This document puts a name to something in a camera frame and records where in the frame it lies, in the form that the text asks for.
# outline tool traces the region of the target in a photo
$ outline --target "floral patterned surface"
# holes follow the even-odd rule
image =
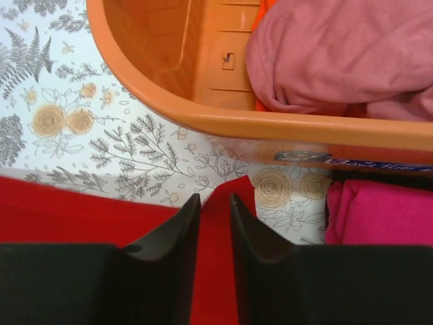
[[[262,221],[292,242],[323,242],[326,172],[233,159],[218,139],[153,114],[102,60],[85,0],[4,0],[0,40],[1,174],[174,207],[249,175]]]

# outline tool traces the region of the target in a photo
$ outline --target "pink cloth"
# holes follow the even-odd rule
[[[433,192],[351,180],[331,186],[327,203],[327,244],[433,246]]]
[[[433,121],[433,1],[278,0],[246,63],[272,111]]]

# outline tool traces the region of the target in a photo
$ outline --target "blue label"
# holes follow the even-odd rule
[[[291,163],[301,162],[316,162],[325,163],[335,166],[351,166],[351,167],[364,167],[374,169],[392,169],[397,171],[419,171],[433,173],[432,165],[412,165],[412,164],[397,164],[393,162],[380,162],[369,160],[353,160],[332,158],[331,154],[324,152],[311,152],[311,151],[282,151],[275,155],[276,161],[287,161]]]

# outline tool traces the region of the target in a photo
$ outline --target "orange item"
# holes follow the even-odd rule
[[[433,165],[430,123],[258,112],[245,48],[259,7],[260,0],[88,0],[87,13],[102,57],[139,101],[249,162],[263,161],[266,148],[266,163],[297,164],[277,153],[320,147],[339,165],[365,165],[349,157]]]
[[[261,0],[260,7],[258,8],[258,13],[251,30],[254,32],[258,23],[263,19],[266,13],[271,9],[271,7],[277,2],[277,0]],[[260,112],[270,112],[270,110],[257,98],[256,110]]]

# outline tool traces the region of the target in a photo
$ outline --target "folded fabric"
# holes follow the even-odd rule
[[[219,186],[202,208],[191,324],[237,325],[230,195],[255,211],[248,177]],[[177,210],[67,192],[0,177],[0,242],[105,242],[125,246]]]
[[[260,7],[258,8],[256,19],[252,25],[252,32],[254,32],[258,24],[262,21],[266,13],[271,9],[271,7],[277,2],[277,0],[261,0]],[[256,100],[256,110],[260,112],[269,112],[269,109],[257,98]]]
[[[326,244],[433,246],[433,192],[350,180],[331,186],[327,205]]]
[[[433,120],[431,0],[278,0],[248,75],[271,111]]]

